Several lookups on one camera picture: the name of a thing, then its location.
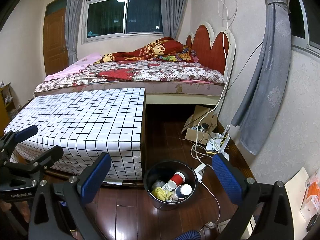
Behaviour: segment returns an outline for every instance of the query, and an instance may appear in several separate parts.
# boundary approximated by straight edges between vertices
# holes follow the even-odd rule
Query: orange package
[[[316,182],[306,189],[300,212],[306,221],[318,213],[320,206],[320,187]]]

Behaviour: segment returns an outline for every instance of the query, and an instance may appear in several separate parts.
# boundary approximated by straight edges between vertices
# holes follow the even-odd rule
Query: floral bedsheet
[[[83,72],[42,82],[35,92],[108,81],[200,80],[223,85],[223,75],[199,63],[167,61],[120,61],[88,66]]]

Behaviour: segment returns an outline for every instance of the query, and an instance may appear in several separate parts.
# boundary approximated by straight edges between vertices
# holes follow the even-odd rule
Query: bed frame
[[[196,51],[200,64],[223,73],[226,80],[227,70],[225,69],[225,55],[222,46],[222,36],[225,30],[225,28],[219,28],[217,33],[214,34],[209,23],[201,22],[195,35],[193,33],[188,34],[186,45]],[[224,35],[224,43],[230,76],[236,51],[236,42],[230,30],[227,30]],[[223,90],[222,85],[200,82],[103,82],[35,92],[34,96],[132,87],[146,88],[146,104],[215,105]]]

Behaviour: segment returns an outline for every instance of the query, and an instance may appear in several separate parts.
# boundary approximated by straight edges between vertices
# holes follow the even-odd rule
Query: curtain tieback
[[[281,1],[281,0],[267,0],[267,5],[270,5],[271,3],[274,3],[281,8],[285,9],[289,13],[289,7],[286,2]]]

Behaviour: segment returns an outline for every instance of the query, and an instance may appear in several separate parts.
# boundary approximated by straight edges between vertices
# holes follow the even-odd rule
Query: open cardboard box
[[[205,116],[205,114],[210,111],[210,108],[203,107],[203,106],[196,106],[194,113],[188,118],[186,123],[184,124],[184,128],[182,129],[181,133],[183,133],[185,130],[186,140],[190,140],[193,142],[196,142],[196,135],[197,131],[194,129],[191,129],[192,126],[198,125],[199,121],[202,117]],[[214,115],[213,112],[209,113],[200,123],[206,123],[209,125],[208,130],[204,133],[202,131],[198,131],[198,143],[200,144],[207,144],[207,141],[210,139],[210,133],[217,127],[218,125],[218,119],[217,115]]]

